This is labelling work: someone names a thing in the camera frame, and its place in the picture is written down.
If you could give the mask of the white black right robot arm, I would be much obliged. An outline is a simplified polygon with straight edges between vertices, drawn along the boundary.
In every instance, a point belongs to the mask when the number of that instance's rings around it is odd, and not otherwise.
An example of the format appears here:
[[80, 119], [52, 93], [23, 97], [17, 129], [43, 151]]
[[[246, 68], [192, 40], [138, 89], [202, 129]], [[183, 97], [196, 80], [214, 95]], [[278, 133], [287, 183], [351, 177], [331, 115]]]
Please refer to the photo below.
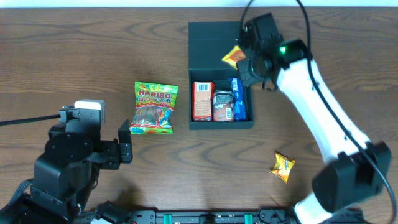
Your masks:
[[310, 43], [280, 37], [238, 40], [246, 57], [237, 63], [245, 85], [271, 80], [293, 103], [318, 144], [325, 168], [312, 193], [293, 207], [297, 223], [322, 223], [386, 188], [397, 218], [394, 191], [386, 179], [392, 155], [373, 144], [343, 111], [318, 70]]

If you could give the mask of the brown Pringles can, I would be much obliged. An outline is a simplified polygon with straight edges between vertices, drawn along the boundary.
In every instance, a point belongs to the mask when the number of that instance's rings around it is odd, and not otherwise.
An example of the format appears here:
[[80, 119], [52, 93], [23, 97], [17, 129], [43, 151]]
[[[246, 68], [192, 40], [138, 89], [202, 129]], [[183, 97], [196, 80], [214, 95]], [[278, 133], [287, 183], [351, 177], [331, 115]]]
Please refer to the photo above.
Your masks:
[[213, 94], [213, 121], [234, 121], [234, 98], [233, 92], [227, 90], [216, 90]]

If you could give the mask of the black gift box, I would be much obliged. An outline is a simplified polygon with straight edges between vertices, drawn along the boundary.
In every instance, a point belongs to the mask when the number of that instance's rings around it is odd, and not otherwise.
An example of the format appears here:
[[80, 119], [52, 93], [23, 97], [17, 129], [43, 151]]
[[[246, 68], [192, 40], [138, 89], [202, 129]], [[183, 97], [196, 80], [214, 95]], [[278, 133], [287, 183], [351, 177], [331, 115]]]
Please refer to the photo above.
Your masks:
[[[188, 23], [188, 77], [189, 94], [193, 94], [194, 82], [212, 82], [216, 90], [231, 91], [230, 78], [239, 73], [222, 61], [236, 45], [239, 36], [238, 21], [189, 22]], [[189, 129], [251, 129], [254, 126], [252, 90], [244, 87], [244, 104], [247, 120], [234, 122], [202, 122], [193, 120], [193, 97], [189, 97]]]

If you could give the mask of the blue cookie packet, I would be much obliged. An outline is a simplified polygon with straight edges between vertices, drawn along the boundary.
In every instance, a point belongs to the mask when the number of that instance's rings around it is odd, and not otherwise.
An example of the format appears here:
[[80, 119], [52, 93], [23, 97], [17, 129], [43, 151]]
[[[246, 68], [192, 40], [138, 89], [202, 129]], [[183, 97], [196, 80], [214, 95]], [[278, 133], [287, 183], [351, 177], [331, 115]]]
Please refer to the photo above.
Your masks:
[[244, 104], [243, 84], [239, 78], [229, 78], [231, 89], [234, 97], [234, 120], [246, 121], [247, 113]]

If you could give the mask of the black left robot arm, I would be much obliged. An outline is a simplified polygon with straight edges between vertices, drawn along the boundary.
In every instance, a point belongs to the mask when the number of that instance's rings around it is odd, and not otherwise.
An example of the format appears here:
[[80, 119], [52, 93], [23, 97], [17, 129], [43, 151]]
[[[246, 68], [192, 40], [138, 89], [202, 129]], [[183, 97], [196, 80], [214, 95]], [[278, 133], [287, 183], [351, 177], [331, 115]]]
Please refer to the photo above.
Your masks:
[[33, 178], [21, 182], [1, 209], [1, 223], [106, 223], [101, 216], [107, 205], [99, 212], [85, 207], [102, 169], [118, 170], [131, 163], [129, 122], [123, 122], [112, 141], [101, 140], [96, 123], [68, 129], [70, 125], [50, 129]]

